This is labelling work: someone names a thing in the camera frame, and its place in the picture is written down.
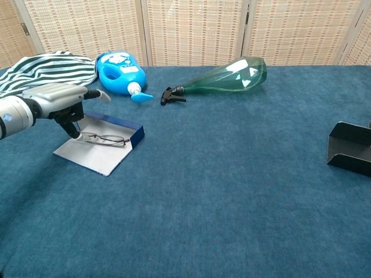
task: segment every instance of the blue carpet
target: blue carpet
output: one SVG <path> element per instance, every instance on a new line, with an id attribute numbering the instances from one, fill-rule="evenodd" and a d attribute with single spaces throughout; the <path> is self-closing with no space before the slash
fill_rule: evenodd
<path id="1" fill-rule="evenodd" d="M 250 93 L 160 106 L 209 69 L 145 68 L 153 101 L 84 102 L 144 126 L 110 177 L 54 156 L 52 120 L 0 142 L 5 277 L 370 276 L 371 179 L 326 152 L 338 121 L 370 122 L 371 67 L 268 67 Z"/>

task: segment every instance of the woven folding screen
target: woven folding screen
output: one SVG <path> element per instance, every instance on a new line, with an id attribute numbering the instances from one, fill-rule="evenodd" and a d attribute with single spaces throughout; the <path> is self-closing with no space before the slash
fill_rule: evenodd
<path id="1" fill-rule="evenodd" d="M 140 64 L 146 64 L 137 0 L 24 0 L 24 3 L 45 52 L 68 50 L 95 58 L 108 50 L 127 50 Z"/>
<path id="2" fill-rule="evenodd" d="M 346 65 L 371 65 L 371 12 L 362 24 L 344 63 Z"/>
<path id="3" fill-rule="evenodd" d="M 34 52 L 10 0 L 0 0 L 0 68 L 10 67 Z"/>
<path id="4" fill-rule="evenodd" d="M 251 2 L 256 10 L 244 54 L 270 65 L 314 65 L 334 63 L 361 0 Z"/>
<path id="5" fill-rule="evenodd" d="M 243 0 L 142 0 L 142 5 L 153 65 L 218 65 L 241 55 L 247 2 L 246 12 Z"/>

